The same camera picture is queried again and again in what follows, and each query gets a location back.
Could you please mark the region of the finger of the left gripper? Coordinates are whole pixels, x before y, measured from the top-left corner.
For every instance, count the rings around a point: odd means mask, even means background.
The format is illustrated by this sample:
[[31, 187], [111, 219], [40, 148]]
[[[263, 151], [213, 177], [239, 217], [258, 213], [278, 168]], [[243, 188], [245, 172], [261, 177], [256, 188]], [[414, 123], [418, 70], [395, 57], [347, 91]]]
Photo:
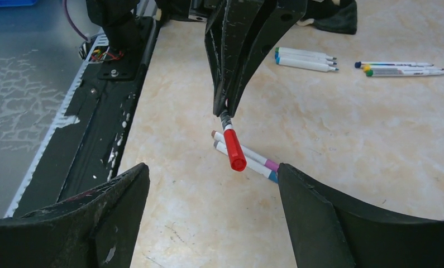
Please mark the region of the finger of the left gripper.
[[246, 84], [254, 23], [264, 1], [220, 1], [207, 20], [204, 44], [213, 80], [213, 114], [233, 117]]
[[234, 86], [228, 91], [227, 110], [233, 118], [243, 92], [268, 53], [307, 10], [307, 1], [267, 1], [268, 6], [258, 11], [259, 17], [249, 30], [247, 49], [242, 53]]

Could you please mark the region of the green end white marker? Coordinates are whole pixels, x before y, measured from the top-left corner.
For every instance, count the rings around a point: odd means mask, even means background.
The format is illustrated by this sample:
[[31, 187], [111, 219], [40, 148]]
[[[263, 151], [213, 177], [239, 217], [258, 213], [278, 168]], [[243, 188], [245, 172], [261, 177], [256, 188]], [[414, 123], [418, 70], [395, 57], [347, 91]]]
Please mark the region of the green end white marker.
[[368, 70], [365, 74], [367, 77], [440, 76], [444, 70]]

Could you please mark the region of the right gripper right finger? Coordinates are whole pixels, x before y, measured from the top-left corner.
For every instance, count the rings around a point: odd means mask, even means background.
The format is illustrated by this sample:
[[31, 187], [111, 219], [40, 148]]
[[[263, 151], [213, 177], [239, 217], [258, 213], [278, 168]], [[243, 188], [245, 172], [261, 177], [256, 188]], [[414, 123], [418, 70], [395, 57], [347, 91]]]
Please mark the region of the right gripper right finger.
[[444, 220], [371, 205], [289, 164], [278, 186], [298, 267], [444, 267]]

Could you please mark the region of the teal cap white marker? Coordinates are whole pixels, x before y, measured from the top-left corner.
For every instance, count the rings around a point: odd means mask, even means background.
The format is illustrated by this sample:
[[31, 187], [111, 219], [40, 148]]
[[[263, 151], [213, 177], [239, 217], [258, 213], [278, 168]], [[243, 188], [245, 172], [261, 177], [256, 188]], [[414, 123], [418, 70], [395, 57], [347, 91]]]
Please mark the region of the teal cap white marker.
[[294, 59], [290, 59], [290, 58], [276, 58], [275, 62], [278, 65], [313, 70], [313, 71], [321, 71], [321, 72], [339, 71], [338, 68], [333, 67], [333, 66], [329, 66], [327, 64], [314, 63], [314, 62], [310, 62], [310, 61], [300, 61], [300, 60], [294, 60]]

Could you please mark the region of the pink cap white marker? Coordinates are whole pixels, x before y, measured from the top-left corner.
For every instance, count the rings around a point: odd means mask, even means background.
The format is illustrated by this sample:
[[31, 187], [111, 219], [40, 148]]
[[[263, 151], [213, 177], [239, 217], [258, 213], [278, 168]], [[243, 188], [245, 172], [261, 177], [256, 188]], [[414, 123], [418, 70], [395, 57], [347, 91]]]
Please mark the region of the pink cap white marker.
[[[221, 142], [225, 144], [225, 138], [223, 137], [223, 134], [221, 134], [218, 131], [213, 130], [211, 133], [211, 136], [218, 142]], [[252, 151], [251, 149], [248, 149], [244, 145], [241, 145], [241, 148], [245, 154], [245, 158], [250, 158], [256, 162], [258, 162], [260, 165], [265, 166], [266, 168], [272, 170], [273, 172], [277, 172], [279, 168], [279, 164], [258, 154], [255, 151]]]

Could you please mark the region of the red cap white marker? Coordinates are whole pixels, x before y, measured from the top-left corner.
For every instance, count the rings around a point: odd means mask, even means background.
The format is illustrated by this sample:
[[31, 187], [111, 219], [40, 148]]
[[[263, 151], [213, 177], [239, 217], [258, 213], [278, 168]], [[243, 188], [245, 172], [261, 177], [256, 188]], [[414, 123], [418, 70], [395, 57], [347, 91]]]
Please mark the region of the red cap white marker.
[[223, 137], [227, 147], [230, 166], [234, 171], [244, 171], [247, 166], [247, 161], [237, 138], [236, 131], [233, 129], [228, 110], [223, 110], [219, 117], [223, 127]]

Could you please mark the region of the light blue cap marker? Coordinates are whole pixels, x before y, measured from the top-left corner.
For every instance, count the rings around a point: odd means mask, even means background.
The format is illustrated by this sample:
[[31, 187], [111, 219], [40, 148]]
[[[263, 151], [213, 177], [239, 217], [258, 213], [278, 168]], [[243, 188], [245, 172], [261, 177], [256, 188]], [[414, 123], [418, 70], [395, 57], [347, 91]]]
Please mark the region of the light blue cap marker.
[[329, 56], [322, 52], [314, 52], [314, 51], [307, 51], [307, 50], [300, 50], [300, 49], [291, 49], [287, 47], [276, 47], [275, 52], [279, 54], [291, 54], [291, 55], [299, 55], [299, 56], [309, 56], [314, 58], [321, 58], [321, 59], [327, 59], [327, 60], [337, 60], [334, 56]]

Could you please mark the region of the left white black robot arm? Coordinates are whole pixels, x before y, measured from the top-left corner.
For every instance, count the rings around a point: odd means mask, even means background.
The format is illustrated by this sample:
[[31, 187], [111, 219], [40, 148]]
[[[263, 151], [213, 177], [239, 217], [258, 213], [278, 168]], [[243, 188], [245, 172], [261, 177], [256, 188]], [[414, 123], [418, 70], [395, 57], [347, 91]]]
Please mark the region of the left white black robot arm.
[[[90, 20], [110, 47], [124, 55], [142, 46], [135, 15], [138, 1], [87, 1]], [[302, 19], [307, 1], [191, 1], [202, 12], [204, 43], [214, 86], [213, 114], [233, 117], [250, 79], [274, 45]]]

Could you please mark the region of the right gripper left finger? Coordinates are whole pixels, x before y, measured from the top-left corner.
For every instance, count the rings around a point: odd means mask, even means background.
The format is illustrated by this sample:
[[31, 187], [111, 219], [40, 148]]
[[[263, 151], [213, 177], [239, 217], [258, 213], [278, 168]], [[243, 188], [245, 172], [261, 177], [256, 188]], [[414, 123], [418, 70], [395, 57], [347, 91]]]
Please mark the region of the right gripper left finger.
[[129, 267], [149, 186], [140, 163], [64, 201], [0, 219], [0, 267]]

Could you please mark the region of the orange cap white marker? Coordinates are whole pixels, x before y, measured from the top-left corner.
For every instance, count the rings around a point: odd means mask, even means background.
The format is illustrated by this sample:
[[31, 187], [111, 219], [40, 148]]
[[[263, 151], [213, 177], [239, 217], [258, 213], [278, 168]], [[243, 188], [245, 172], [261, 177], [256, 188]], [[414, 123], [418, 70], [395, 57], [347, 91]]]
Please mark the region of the orange cap white marker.
[[354, 63], [355, 68], [360, 68], [366, 65], [373, 66], [411, 66], [411, 67], [432, 67], [432, 63], [419, 62], [403, 62], [403, 61], [358, 61]]

